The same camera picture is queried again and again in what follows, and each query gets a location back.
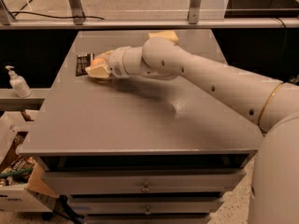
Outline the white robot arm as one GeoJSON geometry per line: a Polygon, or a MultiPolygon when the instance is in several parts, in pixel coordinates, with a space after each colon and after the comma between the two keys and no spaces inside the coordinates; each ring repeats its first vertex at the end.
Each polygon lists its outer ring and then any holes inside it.
{"type": "Polygon", "coordinates": [[[194,55],[177,42],[152,36],[139,47],[119,47],[85,69],[99,79],[182,77],[264,134],[256,154],[249,224],[299,224],[299,88],[194,55]]]}

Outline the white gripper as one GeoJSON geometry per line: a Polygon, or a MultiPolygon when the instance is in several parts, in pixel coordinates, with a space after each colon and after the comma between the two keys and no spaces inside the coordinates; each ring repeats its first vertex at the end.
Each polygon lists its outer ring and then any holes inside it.
{"type": "Polygon", "coordinates": [[[121,47],[97,55],[97,58],[108,60],[111,72],[106,63],[96,63],[86,67],[86,73],[95,78],[109,78],[111,73],[116,78],[128,78],[130,75],[126,72],[123,61],[124,54],[128,49],[129,47],[121,47]]]}

